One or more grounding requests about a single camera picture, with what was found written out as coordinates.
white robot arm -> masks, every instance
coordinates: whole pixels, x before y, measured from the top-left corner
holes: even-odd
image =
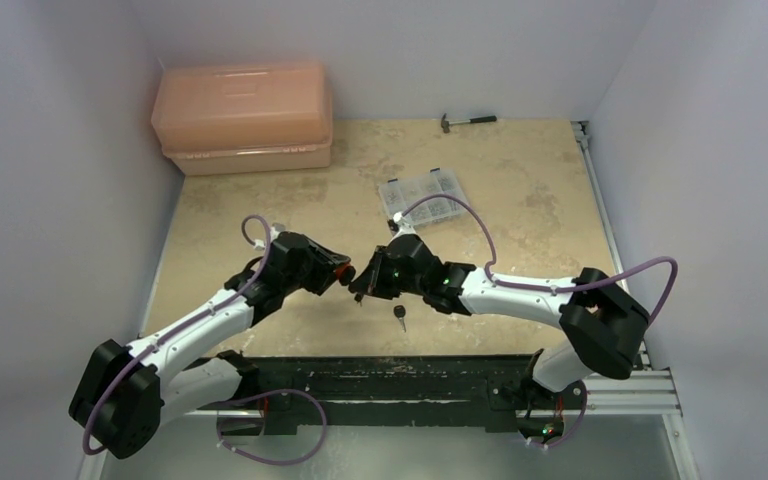
[[[494,274],[491,279],[475,265],[442,262],[400,214],[390,228],[390,242],[376,247],[369,266],[349,285],[355,300],[412,293],[446,314],[500,314],[561,329],[567,338],[540,352],[532,373],[536,388],[548,392],[560,392],[594,372],[616,379],[631,374],[649,313],[615,284],[559,293],[607,278],[603,272],[585,268],[577,277]],[[540,285],[548,291],[502,286],[511,284]]]
[[[113,340],[99,345],[84,370],[69,415],[85,428],[89,424],[91,435],[117,458],[127,458],[162,423],[248,391],[250,364],[239,353],[224,352],[198,363],[202,355],[281,308],[293,292],[322,295],[335,282],[348,285],[355,274],[348,256],[294,232],[273,238],[259,276],[253,278],[251,267],[258,260],[231,277],[205,304],[160,332],[125,346]],[[243,290],[247,283],[251,285]]]

white wall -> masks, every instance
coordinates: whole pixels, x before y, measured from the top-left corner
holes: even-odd
[[[588,118],[655,4],[132,1],[166,67],[318,58],[353,118]]]
[[[74,478],[67,406],[137,332],[180,175],[127,2],[0,0],[0,478]]]
[[[649,340],[704,478],[768,478],[768,2],[658,2],[592,131],[625,264],[681,264]]]

clear plastic organizer box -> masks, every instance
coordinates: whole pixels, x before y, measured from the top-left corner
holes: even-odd
[[[392,218],[396,212],[404,211],[415,201],[432,193],[446,193],[469,205],[455,172],[448,168],[435,168],[417,177],[394,178],[378,186],[378,194],[381,196],[387,218]],[[418,227],[465,212],[463,207],[451,200],[435,198],[416,207],[407,219],[413,226]]]

beige tabletop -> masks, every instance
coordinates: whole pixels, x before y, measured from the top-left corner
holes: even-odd
[[[532,277],[613,272],[593,191],[566,120],[501,120],[442,134],[437,120],[335,123],[329,168],[188,177],[172,222],[145,333],[198,307],[258,255],[240,235],[249,213],[283,223],[352,257],[360,272],[386,244],[378,185],[392,178],[454,170],[499,252],[496,272]],[[261,235],[256,222],[250,233]],[[443,261],[483,266],[489,249],[469,215],[418,233]],[[530,353],[562,338],[536,322],[496,315],[443,315],[405,295],[407,333],[395,301],[358,306],[335,284],[304,291],[247,332],[214,349],[252,356]]]

container lid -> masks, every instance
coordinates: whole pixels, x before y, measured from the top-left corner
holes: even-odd
[[[170,69],[151,123],[166,151],[316,144],[327,103],[317,63]]]

